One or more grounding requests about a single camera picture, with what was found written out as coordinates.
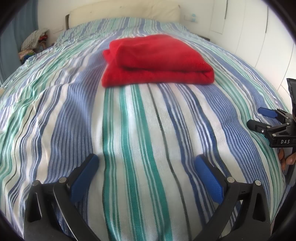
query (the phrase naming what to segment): red cloth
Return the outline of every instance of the red cloth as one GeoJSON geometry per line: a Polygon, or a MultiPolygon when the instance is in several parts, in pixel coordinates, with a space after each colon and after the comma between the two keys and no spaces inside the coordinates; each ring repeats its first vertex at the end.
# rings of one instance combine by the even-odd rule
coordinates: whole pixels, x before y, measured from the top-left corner
{"type": "Polygon", "coordinates": [[[213,68],[193,48],[171,36],[117,39],[103,51],[104,87],[135,83],[211,84],[213,68]]]}

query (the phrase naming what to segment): human hand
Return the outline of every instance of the human hand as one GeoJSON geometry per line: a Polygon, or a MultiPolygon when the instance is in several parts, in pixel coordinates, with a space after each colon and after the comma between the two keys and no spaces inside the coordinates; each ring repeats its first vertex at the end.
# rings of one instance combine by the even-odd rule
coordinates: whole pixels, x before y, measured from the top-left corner
{"type": "Polygon", "coordinates": [[[281,162],[281,169],[284,171],[286,169],[286,165],[293,165],[296,160],[296,152],[285,158],[284,149],[281,148],[278,153],[279,160],[281,162]]]}

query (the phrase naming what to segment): bed sheet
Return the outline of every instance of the bed sheet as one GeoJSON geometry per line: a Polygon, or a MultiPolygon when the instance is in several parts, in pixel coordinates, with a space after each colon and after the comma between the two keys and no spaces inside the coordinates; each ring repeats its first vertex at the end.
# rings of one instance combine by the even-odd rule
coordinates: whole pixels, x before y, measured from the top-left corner
{"type": "Polygon", "coordinates": [[[275,125],[257,109],[286,107],[252,67],[178,23],[117,18],[79,25],[28,59],[4,88],[0,208],[20,234],[32,181],[67,176],[89,153],[100,166],[76,207],[101,240],[192,240],[217,207],[194,171],[201,153],[225,176],[261,180],[271,219],[277,213],[285,189],[277,150],[246,123],[275,125]],[[214,68],[214,84],[101,86],[110,41],[159,33],[200,52],[214,68]]]}

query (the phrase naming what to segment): red fabric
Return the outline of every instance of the red fabric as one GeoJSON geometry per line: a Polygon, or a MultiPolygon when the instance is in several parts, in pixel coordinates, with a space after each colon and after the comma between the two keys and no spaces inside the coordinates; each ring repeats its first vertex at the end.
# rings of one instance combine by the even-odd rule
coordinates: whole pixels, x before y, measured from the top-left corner
{"type": "Polygon", "coordinates": [[[124,38],[103,51],[104,87],[135,83],[211,84],[213,68],[193,48],[168,35],[124,38]]]}

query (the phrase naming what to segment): blue gripper pad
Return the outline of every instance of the blue gripper pad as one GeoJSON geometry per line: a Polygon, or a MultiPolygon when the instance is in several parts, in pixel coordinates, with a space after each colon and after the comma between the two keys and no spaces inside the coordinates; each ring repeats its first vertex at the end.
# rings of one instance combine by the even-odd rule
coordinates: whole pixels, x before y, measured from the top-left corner
{"type": "Polygon", "coordinates": [[[76,178],[75,182],[71,186],[70,201],[76,203],[80,201],[87,191],[96,171],[99,168],[99,158],[97,155],[93,155],[86,167],[76,178]]]}
{"type": "Polygon", "coordinates": [[[224,199],[223,187],[220,185],[208,166],[205,164],[201,156],[197,156],[195,158],[194,167],[198,174],[198,177],[205,185],[207,192],[210,194],[213,201],[220,205],[224,199]]]}
{"type": "Polygon", "coordinates": [[[260,107],[258,109],[258,112],[263,115],[263,116],[268,116],[268,117],[271,117],[271,118],[275,118],[277,117],[277,113],[274,111],[274,110],[271,110],[271,109],[267,109],[267,108],[262,108],[260,107]]]}

